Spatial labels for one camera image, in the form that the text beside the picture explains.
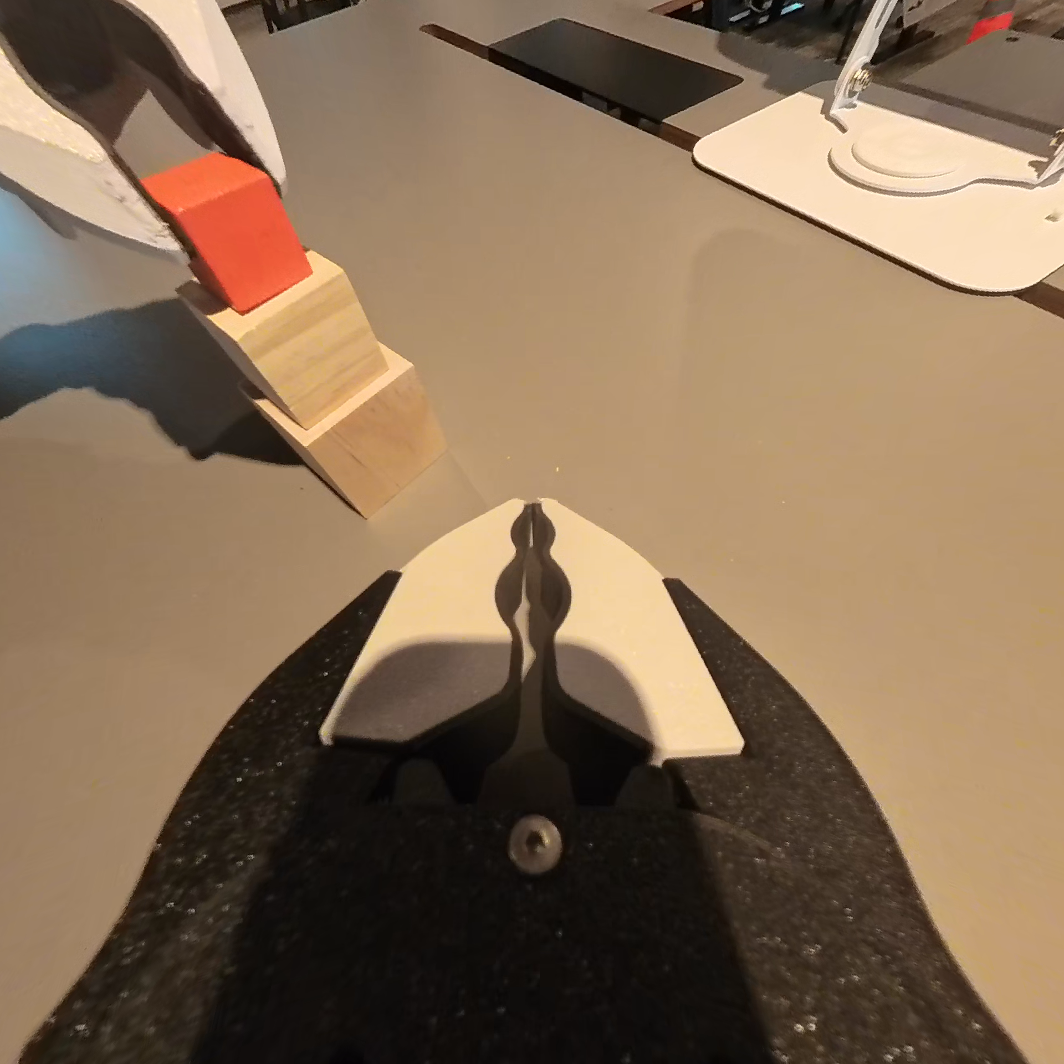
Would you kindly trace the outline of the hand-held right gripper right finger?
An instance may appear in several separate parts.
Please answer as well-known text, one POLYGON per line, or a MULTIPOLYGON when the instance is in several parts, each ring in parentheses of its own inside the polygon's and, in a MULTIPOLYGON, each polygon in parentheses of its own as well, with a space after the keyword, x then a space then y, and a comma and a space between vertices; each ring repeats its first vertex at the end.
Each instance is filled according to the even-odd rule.
POLYGON ((543 720, 577 800, 615 800, 630 771, 744 751, 665 578, 553 499, 536 504, 543 720))

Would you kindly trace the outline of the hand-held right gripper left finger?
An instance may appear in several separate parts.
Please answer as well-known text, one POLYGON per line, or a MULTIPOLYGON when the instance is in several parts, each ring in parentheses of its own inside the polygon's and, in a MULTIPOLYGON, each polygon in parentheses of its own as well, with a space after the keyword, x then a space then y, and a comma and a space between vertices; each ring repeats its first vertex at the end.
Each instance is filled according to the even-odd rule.
POLYGON ((320 726, 326 746, 431 761, 476 800, 520 715, 530 509, 512 499, 402 568, 320 726))

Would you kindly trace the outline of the medium light wooden cube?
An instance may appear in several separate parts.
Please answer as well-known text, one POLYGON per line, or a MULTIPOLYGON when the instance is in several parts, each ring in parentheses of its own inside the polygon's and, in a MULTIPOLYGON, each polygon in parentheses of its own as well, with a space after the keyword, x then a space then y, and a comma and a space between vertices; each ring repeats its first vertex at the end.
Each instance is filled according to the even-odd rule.
POLYGON ((311 429, 386 375, 387 361, 345 271, 305 253, 306 278, 244 314, 197 281, 178 296, 245 379, 311 429))

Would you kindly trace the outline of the large tan wooden cube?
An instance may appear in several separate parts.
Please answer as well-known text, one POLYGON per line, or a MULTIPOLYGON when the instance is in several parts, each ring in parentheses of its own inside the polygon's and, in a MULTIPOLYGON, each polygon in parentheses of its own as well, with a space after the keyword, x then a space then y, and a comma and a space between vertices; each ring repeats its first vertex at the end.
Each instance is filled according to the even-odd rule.
POLYGON ((384 375, 311 428, 302 428, 250 384, 242 394, 312 472, 363 518, 405 489, 447 450, 419 375, 381 345, 384 375))

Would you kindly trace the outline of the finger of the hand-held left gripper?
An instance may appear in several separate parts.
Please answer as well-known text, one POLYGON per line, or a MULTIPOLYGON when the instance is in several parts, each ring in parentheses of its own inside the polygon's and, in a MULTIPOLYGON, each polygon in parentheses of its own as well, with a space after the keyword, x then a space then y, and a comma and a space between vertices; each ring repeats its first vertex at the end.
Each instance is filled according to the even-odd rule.
POLYGON ((186 107, 203 133, 231 156, 257 167, 287 192, 287 171, 272 117, 242 46, 214 1, 126 1, 177 68, 186 107))
POLYGON ((186 248, 140 180, 1 44, 2 178, 74 221, 157 253, 186 248))

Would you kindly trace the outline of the red wooden cube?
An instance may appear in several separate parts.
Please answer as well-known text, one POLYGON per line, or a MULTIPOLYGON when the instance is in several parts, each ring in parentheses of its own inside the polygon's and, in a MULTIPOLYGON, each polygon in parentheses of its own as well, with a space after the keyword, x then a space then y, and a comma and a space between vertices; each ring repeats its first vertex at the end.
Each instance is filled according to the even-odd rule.
POLYGON ((235 312, 313 273, 273 180, 257 167, 209 153, 142 179, 142 187, 190 251, 193 275, 235 312))

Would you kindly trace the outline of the white document holder stand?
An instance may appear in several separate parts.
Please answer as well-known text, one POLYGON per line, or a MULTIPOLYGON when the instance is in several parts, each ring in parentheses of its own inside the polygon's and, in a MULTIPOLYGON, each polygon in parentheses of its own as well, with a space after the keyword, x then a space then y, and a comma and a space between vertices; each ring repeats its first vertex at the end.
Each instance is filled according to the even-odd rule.
POLYGON ((1062 268, 1062 129, 872 86, 897 2, 875 2, 835 81, 696 142, 694 164, 962 290, 1015 295, 1062 268))

